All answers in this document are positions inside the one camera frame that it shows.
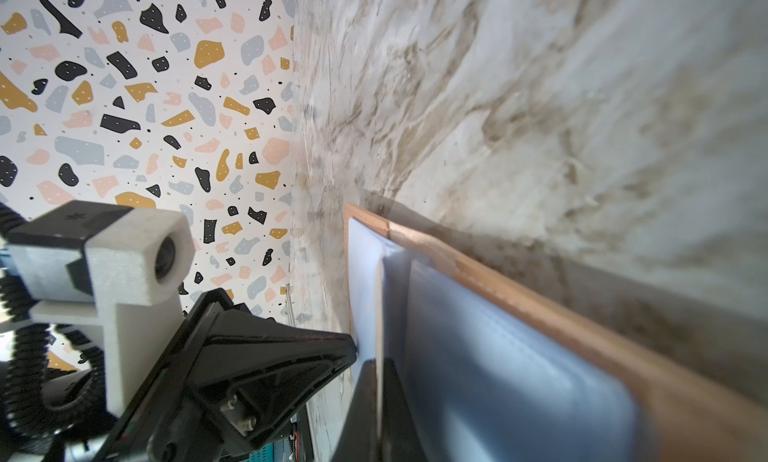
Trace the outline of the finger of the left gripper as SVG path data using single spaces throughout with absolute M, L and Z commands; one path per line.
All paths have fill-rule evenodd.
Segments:
M 225 290 L 204 293 L 154 364 L 97 461 L 236 460 L 356 360 L 350 335 L 252 314 Z

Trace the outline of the tan leather card holder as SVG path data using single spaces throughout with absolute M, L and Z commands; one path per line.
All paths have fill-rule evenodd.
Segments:
M 343 209 L 352 335 L 426 461 L 763 461 L 767 412 L 439 239 Z

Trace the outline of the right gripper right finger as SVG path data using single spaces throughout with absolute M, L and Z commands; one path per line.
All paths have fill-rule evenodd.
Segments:
M 382 461 L 427 460 L 396 366 L 391 359 L 384 361 L 381 430 Z

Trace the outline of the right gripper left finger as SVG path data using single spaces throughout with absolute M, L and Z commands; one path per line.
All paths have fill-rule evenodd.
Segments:
M 373 359 L 362 365 L 333 462 L 378 461 L 377 375 Z

